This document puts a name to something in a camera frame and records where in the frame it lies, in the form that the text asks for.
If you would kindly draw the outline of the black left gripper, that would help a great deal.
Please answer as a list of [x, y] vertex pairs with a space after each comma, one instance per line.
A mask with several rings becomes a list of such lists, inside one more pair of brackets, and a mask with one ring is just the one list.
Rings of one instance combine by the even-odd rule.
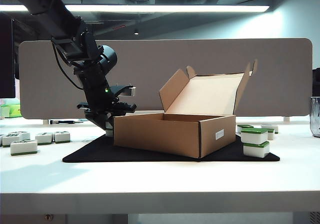
[[106, 112], [111, 116], [125, 116], [127, 112], [135, 112], [137, 106], [120, 102], [118, 96], [122, 93], [131, 96], [134, 87], [132, 85], [109, 86], [106, 74], [101, 64], [95, 63], [90, 66], [74, 68], [73, 73], [79, 78], [89, 109], [85, 112], [85, 118], [100, 127], [104, 131], [110, 130]]

